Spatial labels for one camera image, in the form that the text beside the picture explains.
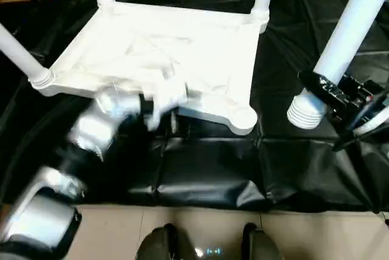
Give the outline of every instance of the white stool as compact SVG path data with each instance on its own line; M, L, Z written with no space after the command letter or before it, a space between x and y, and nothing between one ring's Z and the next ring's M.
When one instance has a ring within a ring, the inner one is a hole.
M1 25L0 49L43 95L92 97L111 83L155 92L175 77L196 94L180 106L181 115L223 123L238 135L252 130L252 73L270 0L255 0L251 14L97 2L96 13L50 69Z

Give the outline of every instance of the tile floor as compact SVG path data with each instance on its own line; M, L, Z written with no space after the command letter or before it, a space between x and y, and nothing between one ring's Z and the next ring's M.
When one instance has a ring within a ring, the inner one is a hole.
M82 206L83 223L67 259L134 259L143 238L155 227L174 223L187 234L180 246L220 248L220 260L239 259L243 227L261 226L285 260L382 260L389 257L389 229L373 213L267 214L203 208Z

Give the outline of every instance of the black mat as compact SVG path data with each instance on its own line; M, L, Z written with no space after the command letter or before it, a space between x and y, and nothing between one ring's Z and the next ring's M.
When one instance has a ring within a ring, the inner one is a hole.
M253 0L121 0L248 13ZM260 36L250 103L258 124L246 137L223 125L178 117L154 134L123 131L122 147L89 202L199 206L263 211L388 210L389 160L385 145L362 143L334 153L337 134L324 119L312 131L292 126L286 111L312 69L347 0L272 0ZM96 10L95 0L0 5L0 21L45 66L50 66ZM360 80L386 86L389 8L385 4L349 69ZM12 177L7 201L63 137L88 99L42 97L3 56L0 77L0 176ZM144 153L141 162L135 152Z

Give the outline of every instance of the beige floor tile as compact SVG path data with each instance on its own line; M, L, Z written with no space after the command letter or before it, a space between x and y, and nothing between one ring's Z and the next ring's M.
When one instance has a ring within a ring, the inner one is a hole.
M116 205L82 206L83 220L67 260L134 259L142 208Z
M383 260L389 229L372 213L262 214L263 230L286 260Z
M179 241L185 259L193 259L193 248L220 248L223 256L218 259L237 260L245 224L253 222L259 226L260 217L258 213L203 208L146 208L140 239L169 222L187 235L187 239L181 237Z

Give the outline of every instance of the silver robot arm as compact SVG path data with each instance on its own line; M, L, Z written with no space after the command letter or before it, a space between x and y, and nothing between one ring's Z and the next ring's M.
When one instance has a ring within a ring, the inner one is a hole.
M147 96L143 92L129 94L115 86L100 91L68 134L60 167L42 167L3 222L0 260L65 257L81 222L73 204L85 197L88 176L103 163L122 122L142 115L148 129L153 130L160 117L184 103L186 97L185 84L173 80Z

